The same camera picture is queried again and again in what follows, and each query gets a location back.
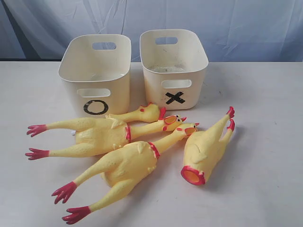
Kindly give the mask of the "headless yellow rubber chicken body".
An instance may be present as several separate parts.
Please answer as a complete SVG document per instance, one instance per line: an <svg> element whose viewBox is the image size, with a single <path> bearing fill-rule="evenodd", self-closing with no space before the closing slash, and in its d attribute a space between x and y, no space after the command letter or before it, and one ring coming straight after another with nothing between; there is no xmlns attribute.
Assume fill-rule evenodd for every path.
<svg viewBox="0 0 303 227"><path fill-rule="evenodd" d="M205 131L191 134L185 144L181 176L190 184L204 185L225 153L235 129L231 106L226 115Z"/></svg>

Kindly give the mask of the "whole yellow rubber chicken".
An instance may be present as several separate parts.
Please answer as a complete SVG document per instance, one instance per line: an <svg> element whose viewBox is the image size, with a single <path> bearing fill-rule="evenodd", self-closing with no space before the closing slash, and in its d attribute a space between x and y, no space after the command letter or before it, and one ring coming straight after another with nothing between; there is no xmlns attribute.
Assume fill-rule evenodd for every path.
<svg viewBox="0 0 303 227"><path fill-rule="evenodd" d="M183 123L171 134L154 142L137 141L111 151L99 159L72 182L53 192L55 203L65 203L78 186L97 174L104 174L111 187L99 201L84 207L69 208L63 221L72 225L89 215L127 196L157 165L162 153L178 141L197 131L198 123Z"/></svg>
<svg viewBox="0 0 303 227"><path fill-rule="evenodd" d="M171 115L161 120L143 125L131 126L116 118L76 118L50 124L29 126L27 135L31 137L52 129L69 129L75 131L75 145L59 150L42 150L30 148L25 156L28 160L45 157L91 157L105 154L131 143L140 136L161 131L173 131L186 117Z"/></svg>

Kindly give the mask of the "detached yellow chicken head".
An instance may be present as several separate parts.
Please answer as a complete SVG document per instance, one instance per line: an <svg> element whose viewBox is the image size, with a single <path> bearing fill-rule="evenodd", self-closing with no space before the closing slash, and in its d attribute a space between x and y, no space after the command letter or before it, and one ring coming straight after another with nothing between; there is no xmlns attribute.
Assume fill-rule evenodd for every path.
<svg viewBox="0 0 303 227"><path fill-rule="evenodd" d="M138 109L128 112L125 114L106 114L105 117L107 119L114 118L118 119L123 122L134 122L134 121L141 121L141 122L148 122L152 123L157 120L162 120L166 113L165 107L159 107L154 103L148 103L147 106L140 105Z"/></svg>

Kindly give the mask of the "cream bin marked X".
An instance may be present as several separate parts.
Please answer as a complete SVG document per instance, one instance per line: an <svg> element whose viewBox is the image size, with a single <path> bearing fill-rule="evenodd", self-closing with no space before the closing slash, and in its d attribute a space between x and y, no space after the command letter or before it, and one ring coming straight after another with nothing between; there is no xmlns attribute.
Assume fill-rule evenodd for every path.
<svg viewBox="0 0 303 227"><path fill-rule="evenodd" d="M197 104L209 61L194 32L146 31L140 36L140 57L147 102L167 110L190 109Z"/></svg>

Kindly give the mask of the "cream bin marked O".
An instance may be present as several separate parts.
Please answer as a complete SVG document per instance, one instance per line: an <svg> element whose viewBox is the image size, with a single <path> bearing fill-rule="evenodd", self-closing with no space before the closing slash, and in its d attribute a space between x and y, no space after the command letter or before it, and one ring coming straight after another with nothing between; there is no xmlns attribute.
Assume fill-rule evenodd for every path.
<svg viewBox="0 0 303 227"><path fill-rule="evenodd" d="M58 75L77 117L124 114L130 105L131 40L120 34L73 39Z"/></svg>

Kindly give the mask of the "blue backdrop cloth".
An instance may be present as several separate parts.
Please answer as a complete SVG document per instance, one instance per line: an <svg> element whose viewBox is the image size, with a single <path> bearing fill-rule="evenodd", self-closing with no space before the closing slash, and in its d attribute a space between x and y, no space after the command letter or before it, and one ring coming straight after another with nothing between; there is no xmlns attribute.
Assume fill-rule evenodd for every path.
<svg viewBox="0 0 303 227"><path fill-rule="evenodd" d="M300 0L3 0L0 57L62 58L80 35L121 34L139 61L140 35L195 32L210 61L302 61Z"/></svg>

